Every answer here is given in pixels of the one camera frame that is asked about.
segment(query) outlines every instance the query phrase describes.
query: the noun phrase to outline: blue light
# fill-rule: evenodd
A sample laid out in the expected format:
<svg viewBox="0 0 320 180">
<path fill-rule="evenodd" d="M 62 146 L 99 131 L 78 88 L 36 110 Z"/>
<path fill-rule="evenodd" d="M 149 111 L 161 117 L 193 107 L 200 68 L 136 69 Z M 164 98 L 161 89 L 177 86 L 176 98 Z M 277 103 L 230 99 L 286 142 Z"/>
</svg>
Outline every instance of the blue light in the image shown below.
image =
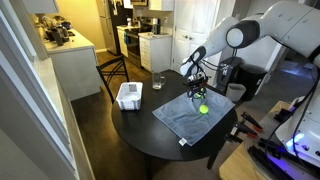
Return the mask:
<svg viewBox="0 0 320 180">
<path fill-rule="evenodd" d="M 302 133 L 297 134 L 297 135 L 294 137 L 294 142 L 295 142 L 295 143 L 299 142 L 303 137 L 304 137 L 304 134 L 302 134 Z M 286 146 L 287 146 L 288 148 L 291 148 L 292 145 L 293 145 L 293 139 L 290 139 L 290 140 L 286 143 Z"/>
</svg>

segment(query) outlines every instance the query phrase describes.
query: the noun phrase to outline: round black table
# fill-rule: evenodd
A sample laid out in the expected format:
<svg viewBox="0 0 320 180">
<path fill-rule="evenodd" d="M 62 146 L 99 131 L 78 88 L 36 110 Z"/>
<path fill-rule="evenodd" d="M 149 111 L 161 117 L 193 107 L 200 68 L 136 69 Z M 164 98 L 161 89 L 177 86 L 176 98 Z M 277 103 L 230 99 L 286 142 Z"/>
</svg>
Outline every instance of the round black table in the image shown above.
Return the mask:
<svg viewBox="0 0 320 180">
<path fill-rule="evenodd" d="M 225 143 L 225 135 L 231 132 L 237 115 L 232 108 L 193 146 L 179 144 L 180 138 L 152 113 L 160 106 L 186 92 L 184 78 L 168 70 L 162 73 L 166 83 L 161 90 L 152 88 L 152 79 L 143 81 L 140 110 L 121 111 L 118 103 L 112 106 L 112 122 L 119 136 L 130 146 L 145 154 L 147 179 L 152 179 L 152 157 L 170 161 L 191 161 L 210 156 L 208 168 Z"/>
</svg>

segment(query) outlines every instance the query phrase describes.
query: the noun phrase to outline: microwave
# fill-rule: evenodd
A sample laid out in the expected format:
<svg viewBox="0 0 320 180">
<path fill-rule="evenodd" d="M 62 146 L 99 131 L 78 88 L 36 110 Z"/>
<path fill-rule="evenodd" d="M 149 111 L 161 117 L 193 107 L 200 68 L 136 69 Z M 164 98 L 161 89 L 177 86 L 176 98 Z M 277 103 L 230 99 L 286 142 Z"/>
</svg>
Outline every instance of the microwave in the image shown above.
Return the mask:
<svg viewBox="0 0 320 180">
<path fill-rule="evenodd" d="M 130 0 L 131 4 L 134 6 L 147 6 L 148 0 Z"/>
</svg>

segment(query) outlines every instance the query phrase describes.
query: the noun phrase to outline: glass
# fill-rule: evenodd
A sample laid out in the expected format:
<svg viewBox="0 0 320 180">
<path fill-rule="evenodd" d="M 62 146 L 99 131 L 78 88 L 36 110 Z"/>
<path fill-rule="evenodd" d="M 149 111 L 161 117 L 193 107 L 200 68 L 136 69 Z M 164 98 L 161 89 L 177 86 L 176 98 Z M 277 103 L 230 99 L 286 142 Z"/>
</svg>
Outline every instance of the glass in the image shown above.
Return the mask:
<svg viewBox="0 0 320 180">
<path fill-rule="evenodd" d="M 159 72 L 152 73 L 152 88 L 153 89 L 161 89 L 161 87 L 166 83 L 166 78 L 161 76 Z"/>
</svg>

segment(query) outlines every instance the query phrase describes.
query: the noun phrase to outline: baseboard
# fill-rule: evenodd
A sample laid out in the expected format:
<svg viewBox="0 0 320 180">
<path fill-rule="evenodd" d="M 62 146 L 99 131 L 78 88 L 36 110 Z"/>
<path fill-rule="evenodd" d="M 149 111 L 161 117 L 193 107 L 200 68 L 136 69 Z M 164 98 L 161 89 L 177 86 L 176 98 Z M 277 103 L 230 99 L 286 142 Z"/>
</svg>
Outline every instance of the baseboard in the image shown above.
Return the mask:
<svg viewBox="0 0 320 180">
<path fill-rule="evenodd" d="M 99 52 L 107 52 L 107 49 L 97 49 L 96 53 L 99 53 Z"/>
</svg>

